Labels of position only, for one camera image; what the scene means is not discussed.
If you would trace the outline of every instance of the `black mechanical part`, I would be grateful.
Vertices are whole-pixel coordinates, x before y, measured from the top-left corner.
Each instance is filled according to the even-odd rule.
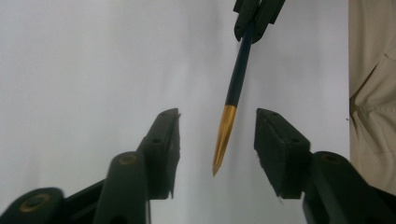
[[[149,223],[146,165],[140,152],[125,152],[110,164],[93,224]]]
[[[163,111],[136,152],[113,159],[107,179],[66,199],[59,189],[33,190],[15,200],[0,216],[0,223],[149,223],[149,200],[165,199],[174,190],[180,150],[178,118],[176,108]]]
[[[159,114],[137,149],[146,158],[150,199],[166,199],[169,192],[173,197],[180,158],[179,117],[177,108]]]
[[[0,223],[51,224],[60,220],[64,194],[56,188],[35,189],[14,201],[0,216]]]
[[[396,223],[395,214],[342,156],[316,152],[312,156],[309,175],[323,201],[330,223]]]
[[[254,148],[277,196],[299,199],[311,152],[309,141],[276,112],[258,109]]]
[[[255,24],[252,43],[259,41],[267,29],[268,23],[274,24],[285,0],[237,0],[233,11],[238,12],[233,32],[240,41],[250,22]]]

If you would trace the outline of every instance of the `pen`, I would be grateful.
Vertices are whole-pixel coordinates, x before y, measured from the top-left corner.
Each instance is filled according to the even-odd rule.
[[[235,66],[233,68],[230,87],[228,88],[227,99],[225,101],[224,110],[221,116],[218,140],[213,158],[213,176],[216,175],[221,166],[228,140],[231,135],[231,130],[233,129],[233,120],[235,118],[242,86],[244,84],[253,33],[254,23],[250,22],[247,25],[241,47],[239,48],[238,57],[236,58]]]

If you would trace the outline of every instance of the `gold pen tip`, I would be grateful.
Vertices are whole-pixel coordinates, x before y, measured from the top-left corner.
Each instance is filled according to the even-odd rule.
[[[213,176],[216,175],[216,173],[218,172],[218,170],[219,170],[219,167],[218,167],[218,166],[213,166],[213,168],[212,168]]]

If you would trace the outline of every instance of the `white wall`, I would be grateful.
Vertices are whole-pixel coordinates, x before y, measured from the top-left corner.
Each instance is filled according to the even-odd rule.
[[[253,150],[258,107],[348,157],[347,1],[287,0],[252,46],[223,165],[212,158],[239,43],[228,0],[2,1],[0,211],[30,189],[66,196],[136,150],[158,113],[181,113],[175,199],[153,223],[305,223]]]

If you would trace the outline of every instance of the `beige curtain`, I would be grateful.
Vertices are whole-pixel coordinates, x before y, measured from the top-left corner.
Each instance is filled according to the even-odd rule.
[[[396,0],[349,0],[351,161],[396,194]]]

